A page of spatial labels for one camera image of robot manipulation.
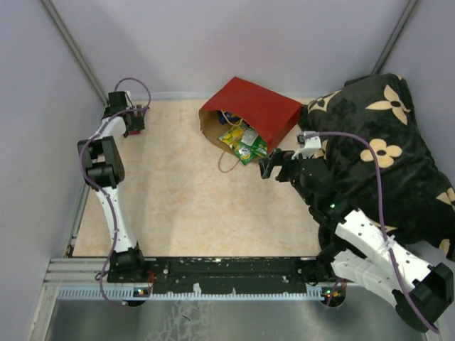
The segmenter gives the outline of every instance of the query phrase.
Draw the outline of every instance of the table top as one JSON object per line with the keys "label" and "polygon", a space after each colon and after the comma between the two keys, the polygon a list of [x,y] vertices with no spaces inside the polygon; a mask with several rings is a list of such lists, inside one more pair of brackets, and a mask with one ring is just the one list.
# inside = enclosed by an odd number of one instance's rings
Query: table top
{"label": "table top", "polygon": [[[144,256],[317,255],[318,225],[293,187],[274,180],[278,169],[268,180],[257,163],[218,170],[222,151],[200,132],[204,102],[153,102],[146,129],[118,143],[126,212]],[[298,148],[298,133],[296,126],[280,148]],[[221,167],[236,161],[225,154]],[[91,190],[73,256],[105,256],[110,247]]]}

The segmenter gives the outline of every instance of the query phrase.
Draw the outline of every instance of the red object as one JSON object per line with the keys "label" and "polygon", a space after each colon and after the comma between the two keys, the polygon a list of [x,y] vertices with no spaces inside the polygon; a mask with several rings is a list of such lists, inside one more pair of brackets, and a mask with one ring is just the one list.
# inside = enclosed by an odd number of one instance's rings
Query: red object
{"label": "red object", "polygon": [[201,110],[225,110],[242,117],[267,142],[271,153],[297,124],[301,107],[293,99],[234,77]]}

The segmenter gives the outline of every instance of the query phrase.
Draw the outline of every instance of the light wood surface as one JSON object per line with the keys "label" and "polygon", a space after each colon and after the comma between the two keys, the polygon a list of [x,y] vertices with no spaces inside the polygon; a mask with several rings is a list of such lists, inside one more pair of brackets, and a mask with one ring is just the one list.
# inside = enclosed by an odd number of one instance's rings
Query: light wood surface
{"label": "light wood surface", "polygon": [[[131,228],[146,256],[314,256],[318,225],[288,183],[262,180],[257,163],[218,170],[221,150],[200,132],[205,101],[156,101],[146,130],[119,142]],[[296,149],[296,126],[281,144]],[[222,167],[236,158],[224,155]],[[74,256],[105,256],[110,238],[90,191]]]}

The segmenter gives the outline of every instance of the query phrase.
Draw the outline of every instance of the gray wall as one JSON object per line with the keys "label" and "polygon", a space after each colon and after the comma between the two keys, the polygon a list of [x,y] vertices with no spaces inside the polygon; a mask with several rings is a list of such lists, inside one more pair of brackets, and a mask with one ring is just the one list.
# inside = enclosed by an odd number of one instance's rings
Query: gray wall
{"label": "gray wall", "polygon": [[206,97],[238,75],[308,97],[370,73],[407,0],[53,2],[105,89]]}
{"label": "gray wall", "polygon": [[102,105],[36,0],[0,1],[0,340],[23,340]]}
{"label": "gray wall", "polygon": [[[453,0],[421,0],[384,71],[406,78],[419,129],[437,165],[455,185],[454,13]],[[420,249],[430,261],[444,259],[440,252],[423,244]],[[446,263],[455,272],[454,263]],[[455,335],[454,304],[445,316]]]}

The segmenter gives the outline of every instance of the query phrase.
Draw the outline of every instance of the blue package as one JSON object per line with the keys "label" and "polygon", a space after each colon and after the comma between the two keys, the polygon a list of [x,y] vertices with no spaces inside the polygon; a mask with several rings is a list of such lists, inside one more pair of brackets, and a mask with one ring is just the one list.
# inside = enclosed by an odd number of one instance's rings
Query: blue package
{"label": "blue package", "polygon": [[[230,123],[235,123],[240,120],[239,117],[235,116],[231,112],[224,112],[226,118],[229,120]],[[228,121],[226,121],[225,117],[223,116],[223,113],[221,110],[218,110],[218,118],[220,119],[221,124],[226,124]]]}

